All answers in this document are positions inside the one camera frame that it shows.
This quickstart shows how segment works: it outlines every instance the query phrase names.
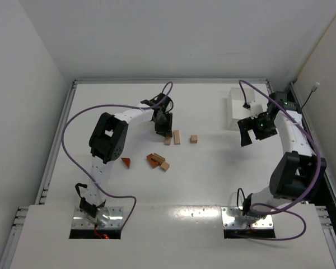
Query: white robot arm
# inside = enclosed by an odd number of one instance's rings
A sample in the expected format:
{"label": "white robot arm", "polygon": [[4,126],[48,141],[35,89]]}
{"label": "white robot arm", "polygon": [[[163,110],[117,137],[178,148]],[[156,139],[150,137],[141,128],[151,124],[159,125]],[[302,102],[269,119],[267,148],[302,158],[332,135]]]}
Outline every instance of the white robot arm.
{"label": "white robot arm", "polygon": [[[95,182],[76,184],[80,197],[80,209],[95,219],[99,208],[105,206],[105,196],[97,185],[104,185],[109,180],[113,161],[123,152],[127,133],[133,127],[153,121],[158,135],[172,137],[172,100],[160,93],[151,100],[144,100],[138,106],[142,109],[130,109],[122,113],[103,113],[89,141],[92,155],[91,176]],[[87,191],[81,194],[80,188]]]}
{"label": "white robot arm", "polygon": [[[286,109],[294,120],[302,125],[302,115],[299,113],[297,104],[288,102],[286,94],[275,92],[270,97]],[[310,184],[316,169],[316,156],[311,149],[306,137],[287,116],[272,103],[268,103],[266,112],[258,116],[242,119],[238,122],[241,133],[241,145],[251,143],[248,130],[252,129],[256,139],[262,140],[279,132],[283,148],[283,157],[270,178],[270,184],[260,192],[252,193],[243,202],[243,215],[252,218],[262,218],[250,210],[250,206],[263,203],[272,207],[278,207],[289,203],[299,197]],[[326,169],[326,161],[322,159],[319,179],[322,178]],[[319,181],[310,194],[305,197],[310,200],[316,195]],[[266,211],[264,206],[254,207],[256,211]]]}

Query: white table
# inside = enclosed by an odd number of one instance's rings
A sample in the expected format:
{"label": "white table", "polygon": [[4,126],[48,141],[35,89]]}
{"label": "white table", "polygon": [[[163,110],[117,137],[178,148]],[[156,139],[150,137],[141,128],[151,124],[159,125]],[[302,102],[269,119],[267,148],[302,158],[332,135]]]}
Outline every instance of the white table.
{"label": "white table", "polygon": [[[265,83],[255,85],[267,92]],[[97,104],[137,105],[162,87],[78,84],[69,117]],[[11,268],[334,268],[314,205],[293,208],[307,222],[307,232],[299,239],[223,238],[220,205],[235,205],[239,187],[246,195],[266,187],[282,156],[278,136],[241,148],[239,132],[227,130],[226,99],[231,87],[238,85],[174,85],[173,129],[180,130],[181,145],[165,146],[153,123],[130,131],[121,156],[131,158],[130,169],[116,161],[104,186],[110,193],[132,194],[138,200],[121,240],[68,239],[73,210],[79,204],[74,185],[88,179],[60,149],[45,205],[30,207]],[[265,109],[267,101],[255,96]],[[123,110],[94,110],[70,125],[67,149],[84,167],[91,166],[88,139],[100,114]],[[189,143],[190,135],[198,135],[197,144]],[[146,155],[152,152],[170,163],[167,172],[149,167]],[[108,199],[106,205],[124,206],[126,216],[132,200]],[[273,221],[278,238],[302,229],[290,215],[275,215]]]}

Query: white box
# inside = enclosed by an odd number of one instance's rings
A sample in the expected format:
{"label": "white box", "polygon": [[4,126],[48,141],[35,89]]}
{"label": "white box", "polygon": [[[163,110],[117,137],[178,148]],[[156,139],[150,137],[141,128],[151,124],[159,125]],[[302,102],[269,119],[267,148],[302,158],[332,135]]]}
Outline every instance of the white box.
{"label": "white box", "polygon": [[[255,94],[253,89],[244,89],[246,94],[246,101],[255,101]],[[237,122],[241,119],[250,117],[250,110],[243,108],[244,96],[240,88],[230,88],[227,99],[227,116],[228,116],[228,130],[239,131]]]}

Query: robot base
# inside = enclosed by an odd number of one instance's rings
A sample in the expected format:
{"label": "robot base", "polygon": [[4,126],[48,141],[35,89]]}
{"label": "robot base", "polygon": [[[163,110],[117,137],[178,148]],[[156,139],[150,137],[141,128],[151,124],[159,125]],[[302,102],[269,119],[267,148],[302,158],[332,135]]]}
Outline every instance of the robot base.
{"label": "robot base", "polygon": [[[97,226],[96,231],[103,239],[120,239],[123,219],[122,207],[108,206],[109,221]],[[70,239],[100,239],[95,234],[95,222],[80,208],[74,209]]]}
{"label": "robot base", "polygon": [[224,238],[240,238],[239,235],[259,238],[275,238],[271,215],[256,220],[242,215],[236,206],[221,207]]}

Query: white wall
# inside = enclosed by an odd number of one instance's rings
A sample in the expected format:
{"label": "white wall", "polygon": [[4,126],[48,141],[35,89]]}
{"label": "white wall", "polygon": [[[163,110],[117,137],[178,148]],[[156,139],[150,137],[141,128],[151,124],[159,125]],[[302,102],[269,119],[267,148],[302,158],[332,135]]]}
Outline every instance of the white wall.
{"label": "white wall", "polygon": [[316,81],[321,86],[304,113],[313,125],[336,184],[336,18],[298,76],[296,95],[300,103]]}
{"label": "white wall", "polygon": [[0,0],[0,258],[35,202],[68,85],[18,0]]}
{"label": "white wall", "polygon": [[59,69],[77,77],[267,77],[281,89],[336,0],[20,0]]}

